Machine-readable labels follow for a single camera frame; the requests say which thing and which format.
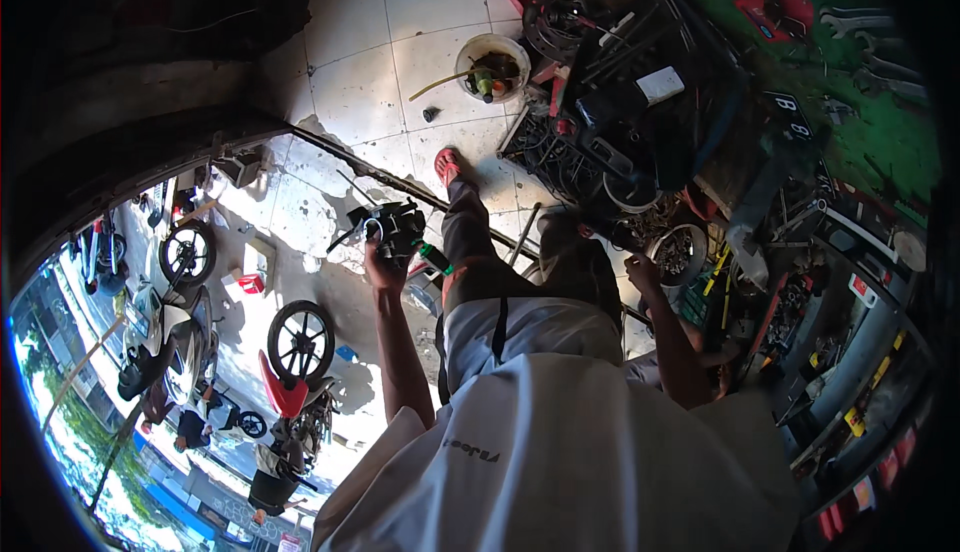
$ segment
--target black pants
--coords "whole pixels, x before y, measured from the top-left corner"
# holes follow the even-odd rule
[[[450,285],[443,314],[465,302],[491,298],[570,298],[599,306],[621,325],[620,292],[614,267],[603,244],[578,233],[579,221],[568,213],[548,215],[540,234],[543,285],[521,277],[497,256],[490,237],[490,214],[477,186],[458,176],[447,188],[450,209],[443,217],[443,253],[466,270]]]

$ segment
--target foot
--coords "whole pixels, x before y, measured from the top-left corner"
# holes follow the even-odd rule
[[[437,172],[439,182],[443,187],[450,187],[450,183],[458,178],[461,173],[460,165],[457,164],[457,150],[454,148],[443,148],[437,152],[437,157],[433,161],[433,170]]]

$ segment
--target black wheel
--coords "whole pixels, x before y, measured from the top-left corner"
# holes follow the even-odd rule
[[[107,246],[97,255],[97,271],[100,273],[112,273],[111,258],[105,254]],[[127,240],[119,233],[113,234],[113,255],[117,259],[117,265],[127,254]]]
[[[267,334],[267,357],[288,384],[303,379],[310,389],[320,385],[333,362],[333,320],[317,304],[300,299],[273,317]]]
[[[237,425],[243,429],[243,432],[246,433],[246,435],[254,438],[255,440],[257,438],[262,438],[263,435],[267,433],[267,421],[263,419],[263,416],[260,413],[252,410],[247,410],[244,413],[240,413],[237,416]]]
[[[172,283],[177,271],[183,267],[178,283],[203,283],[213,273],[213,267],[217,263],[213,229],[203,221],[185,222],[171,231],[160,243],[158,253],[160,270],[167,282]]]

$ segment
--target red fender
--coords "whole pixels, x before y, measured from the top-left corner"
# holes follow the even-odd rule
[[[270,361],[267,360],[267,355],[263,353],[263,350],[260,350],[259,360],[260,374],[263,376],[263,382],[267,385],[267,399],[270,401],[270,406],[284,419],[293,419],[304,408],[304,401],[309,392],[306,381],[297,379],[294,389],[290,390],[283,384],[281,378],[274,374],[274,370],[270,367]]]

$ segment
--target motorcycle tire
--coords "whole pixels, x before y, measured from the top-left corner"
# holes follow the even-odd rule
[[[105,275],[114,272],[113,267],[111,267],[111,258],[107,256],[106,252],[106,250],[101,250],[101,253],[97,254],[97,273]],[[113,255],[117,259],[117,265],[127,255],[127,240],[119,233],[113,234]]]
[[[207,223],[203,221],[193,220],[185,222],[174,230],[170,231],[170,234],[160,242],[159,250],[157,251],[158,260],[160,263],[160,270],[163,273],[163,277],[166,278],[167,282],[173,282],[174,277],[177,272],[174,270],[170,261],[167,258],[167,248],[171,245],[176,246],[175,240],[177,240],[177,235],[182,232],[194,232],[197,237],[201,237],[206,246],[206,257],[203,258],[206,264],[203,265],[203,268],[197,273],[192,274],[186,270],[180,276],[180,280],[177,285],[199,285],[205,282],[210,275],[213,273],[213,268],[217,264],[217,246],[216,240],[213,236],[213,229]]]
[[[295,384],[300,376],[283,366],[281,352],[279,349],[282,333],[285,331],[284,324],[287,319],[294,315],[307,312],[316,316],[322,323],[323,332],[326,334],[326,342],[323,350],[319,352],[319,365],[311,370],[303,380],[307,387],[313,391],[324,380],[324,375],[330,369],[330,363],[333,362],[333,349],[336,346],[333,333],[333,319],[330,314],[314,302],[306,299],[299,299],[280,308],[279,312],[273,317],[270,323],[270,331],[267,333],[267,358],[270,359],[270,366],[276,372],[276,375],[286,384]]]
[[[253,410],[238,414],[237,425],[243,429],[246,435],[255,440],[262,438],[267,433],[267,421],[264,420],[262,414]]]

